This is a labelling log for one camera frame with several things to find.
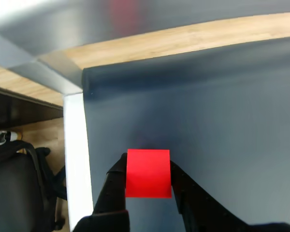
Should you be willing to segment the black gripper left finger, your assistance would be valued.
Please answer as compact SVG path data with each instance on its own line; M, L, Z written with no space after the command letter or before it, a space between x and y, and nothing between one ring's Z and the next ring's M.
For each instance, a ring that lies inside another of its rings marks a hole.
M127 153L109 169L90 216L79 220L75 232L129 232L130 219L126 210Z

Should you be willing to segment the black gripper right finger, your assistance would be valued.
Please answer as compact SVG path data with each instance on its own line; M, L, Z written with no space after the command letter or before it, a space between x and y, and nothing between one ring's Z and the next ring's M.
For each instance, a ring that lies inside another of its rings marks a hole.
M250 226L232 214L173 161L171 184L187 232L249 232Z

